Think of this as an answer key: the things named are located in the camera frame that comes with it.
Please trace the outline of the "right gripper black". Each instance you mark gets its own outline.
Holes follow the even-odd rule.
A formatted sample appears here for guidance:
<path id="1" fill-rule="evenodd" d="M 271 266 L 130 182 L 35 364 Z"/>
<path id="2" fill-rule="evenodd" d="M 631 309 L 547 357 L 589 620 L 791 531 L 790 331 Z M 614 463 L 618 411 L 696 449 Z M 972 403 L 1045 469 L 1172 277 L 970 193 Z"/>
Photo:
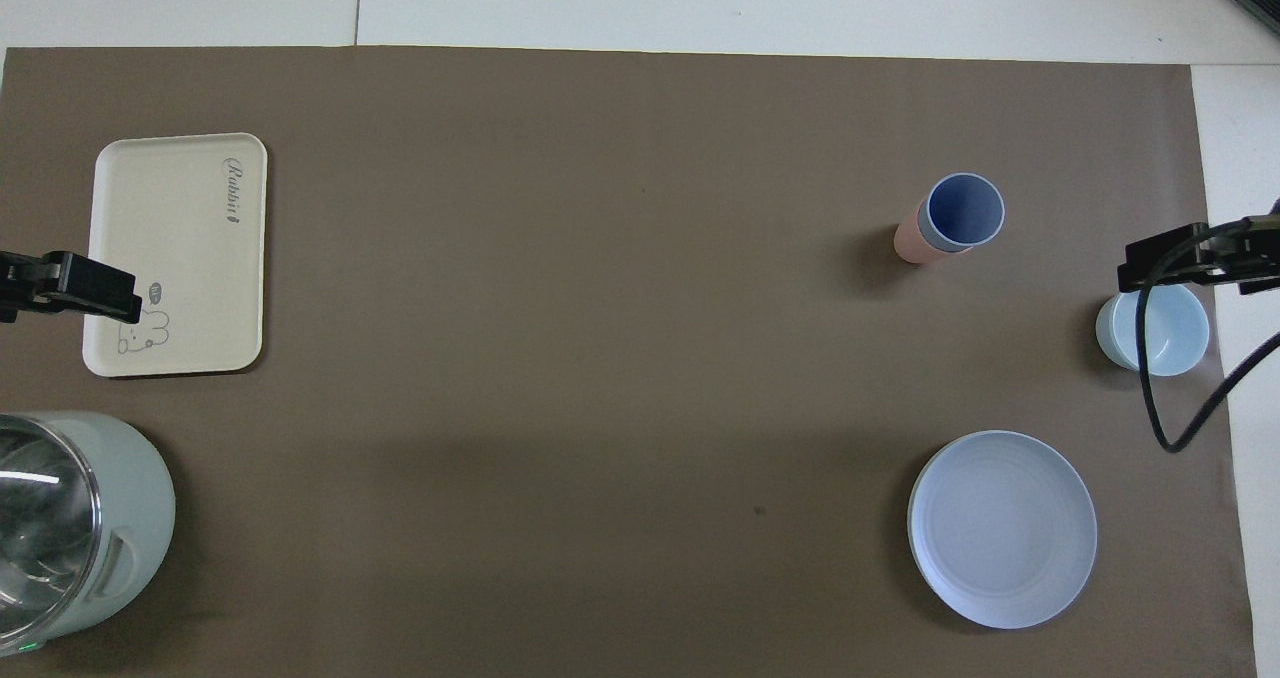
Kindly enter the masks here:
<path id="1" fill-rule="evenodd" d="M 1240 217 L 1217 224 L 1217 228 L 1220 235 L 1212 239 L 1215 262 L 1212 251 L 1208 258 L 1204 257 L 1208 223 L 1189 223 L 1129 242 L 1124 262 L 1117 265 L 1117 290 L 1140 290 L 1153 274 L 1158 287 L 1210 287 L 1213 283 L 1235 285 L 1240 296 L 1277 290 L 1279 200 L 1262 216 Z"/>

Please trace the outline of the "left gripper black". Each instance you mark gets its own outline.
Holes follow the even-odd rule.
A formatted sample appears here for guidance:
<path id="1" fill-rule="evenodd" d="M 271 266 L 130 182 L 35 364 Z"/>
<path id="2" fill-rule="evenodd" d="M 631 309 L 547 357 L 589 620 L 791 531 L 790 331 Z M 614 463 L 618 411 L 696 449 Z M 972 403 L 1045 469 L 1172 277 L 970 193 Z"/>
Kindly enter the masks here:
<path id="1" fill-rule="evenodd" d="M 40 272 L 40 304 L 35 283 Z M 142 298 L 137 278 L 113 265 L 74 255 L 50 251 L 41 258 L 1 251 L 1 322 L 15 322 L 18 315 L 74 312 L 137 324 Z"/>

